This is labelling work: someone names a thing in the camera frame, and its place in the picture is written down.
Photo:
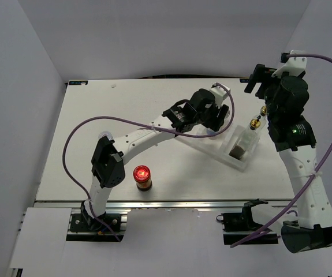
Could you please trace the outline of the blue label silver lid jar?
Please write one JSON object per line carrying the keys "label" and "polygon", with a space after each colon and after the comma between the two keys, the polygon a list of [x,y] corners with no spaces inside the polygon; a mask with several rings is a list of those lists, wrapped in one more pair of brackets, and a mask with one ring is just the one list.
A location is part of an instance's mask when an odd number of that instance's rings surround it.
{"label": "blue label silver lid jar", "polygon": [[206,129],[206,135],[208,136],[209,139],[215,140],[218,138],[217,132],[207,128]]}

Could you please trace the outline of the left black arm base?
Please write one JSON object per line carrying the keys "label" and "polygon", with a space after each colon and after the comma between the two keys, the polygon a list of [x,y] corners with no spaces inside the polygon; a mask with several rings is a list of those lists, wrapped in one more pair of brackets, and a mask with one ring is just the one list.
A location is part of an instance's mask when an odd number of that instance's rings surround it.
{"label": "left black arm base", "polygon": [[69,219],[66,241],[121,242],[126,230],[127,212],[120,210],[109,211],[102,218],[102,221],[114,231],[118,239],[107,226],[99,223],[97,220],[94,220],[94,226],[90,228],[80,211],[74,209]]}

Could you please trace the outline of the dark sauce glass bottle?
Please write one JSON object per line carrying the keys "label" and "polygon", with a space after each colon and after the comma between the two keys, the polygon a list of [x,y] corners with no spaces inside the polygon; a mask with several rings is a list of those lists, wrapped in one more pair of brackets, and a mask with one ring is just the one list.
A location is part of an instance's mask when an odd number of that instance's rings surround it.
{"label": "dark sauce glass bottle", "polygon": [[241,160],[245,153],[252,148],[254,142],[260,135],[262,126],[265,123],[266,119],[261,115],[257,115],[251,119],[248,126],[238,136],[234,146],[229,152],[229,155],[235,159]]}

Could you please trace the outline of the clear liquid glass bottle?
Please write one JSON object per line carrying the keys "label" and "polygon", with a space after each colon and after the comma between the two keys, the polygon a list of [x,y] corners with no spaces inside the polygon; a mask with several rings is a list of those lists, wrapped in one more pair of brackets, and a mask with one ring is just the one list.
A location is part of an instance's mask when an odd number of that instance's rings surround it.
{"label": "clear liquid glass bottle", "polygon": [[263,128],[267,123],[267,107],[262,106],[260,109],[260,127]]}

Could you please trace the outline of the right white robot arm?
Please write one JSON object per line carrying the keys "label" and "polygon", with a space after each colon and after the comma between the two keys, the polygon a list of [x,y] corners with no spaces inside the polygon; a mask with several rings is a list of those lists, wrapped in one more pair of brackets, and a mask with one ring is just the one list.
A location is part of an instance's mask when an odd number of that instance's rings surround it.
{"label": "right white robot arm", "polygon": [[305,71],[256,65],[245,88],[263,99],[267,108],[268,133],[282,159],[294,198],[281,212],[263,200],[246,203],[243,226],[255,230],[232,247],[260,237],[268,230],[280,236],[291,253],[332,246],[332,207],[324,189],[316,158],[316,139],[311,124],[302,115],[309,99]]}

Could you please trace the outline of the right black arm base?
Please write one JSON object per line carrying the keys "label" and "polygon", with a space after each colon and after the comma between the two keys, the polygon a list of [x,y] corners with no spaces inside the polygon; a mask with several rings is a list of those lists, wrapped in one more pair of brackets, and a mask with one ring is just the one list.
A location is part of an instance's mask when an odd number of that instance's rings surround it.
{"label": "right black arm base", "polygon": [[[250,235],[262,225],[253,223],[248,226],[248,223],[243,219],[243,214],[238,213],[223,213],[216,216],[216,221],[222,225],[223,242],[225,245],[232,245],[233,243]],[[269,231],[260,237],[256,237],[250,241],[243,243],[243,245],[276,245],[278,244],[278,236],[276,233]]]}

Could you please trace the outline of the red lid sauce jar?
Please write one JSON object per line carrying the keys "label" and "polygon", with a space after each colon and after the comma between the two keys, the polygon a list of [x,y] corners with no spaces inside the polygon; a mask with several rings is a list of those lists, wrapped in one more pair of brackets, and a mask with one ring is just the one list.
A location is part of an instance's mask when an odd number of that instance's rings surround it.
{"label": "red lid sauce jar", "polygon": [[147,166],[137,166],[133,171],[133,177],[138,190],[146,192],[152,188],[151,171]]}

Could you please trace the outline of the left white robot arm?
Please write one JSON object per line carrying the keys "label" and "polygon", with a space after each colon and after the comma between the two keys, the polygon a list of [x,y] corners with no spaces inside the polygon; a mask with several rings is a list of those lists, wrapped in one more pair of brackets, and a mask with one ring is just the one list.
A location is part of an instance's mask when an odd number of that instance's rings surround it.
{"label": "left white robot arm", "polygon": [[125,165],[135,156],[190,132],[196,125],[220,131],[229,112],[223,101],[229,96],[229,88],[214,84],[210,89],[199,89],[189,100],[175,103],[152,121],[149,128],[142,127],[112,140],[100,138],[91,159],[91,198],[81,204],[85,226],[90,230],[101,228],[110,192],[125,179]]}

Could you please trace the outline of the small red white lid jar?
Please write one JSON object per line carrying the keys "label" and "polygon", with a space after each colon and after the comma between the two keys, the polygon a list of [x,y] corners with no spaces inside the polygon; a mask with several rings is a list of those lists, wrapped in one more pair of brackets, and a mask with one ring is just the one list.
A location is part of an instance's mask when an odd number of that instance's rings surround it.
{"label": "small red white lid jar", "polygon": [[103,138],[103,137],[107,137],[109,140],[113,139],[113,136],[112,136],[112,134],[109,131],[103,131],[103,132],[101,132],[98,137],[100,139]]}

